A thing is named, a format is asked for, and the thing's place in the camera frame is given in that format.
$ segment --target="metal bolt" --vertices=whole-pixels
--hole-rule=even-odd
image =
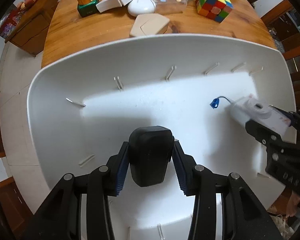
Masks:
[[[196,171],[203,171],[203,170],[204,170],[204,167],[203,167],[202,165],[200,165],[200,164],[197,164],[196,166],[194,166],[194,169],[195,169]]]
[[[232,173],[230,174],[230,176],[231,176],[233,179],[238,179],[238,178],[240,178],[240,175],[239,175],[238,173],[236,173],[236,172],[232,172]]]
[[[277,153],[273,153],[273,154],[272,154],[272,159],[273,159],[274,161],[279,160],[279,155],[278,155]]]
[[[63,176],[64,180],[71,180],[72,179],[72,174],[67,173],[66,175]]]
[[[103,166],[100,166],[100,167],[99,167],[99,171],[101,171],[101,172],[106,172],[108,169],[109,169],[109,168],[108,168],[108,166],[106,166],[106,165],[103,165]]]

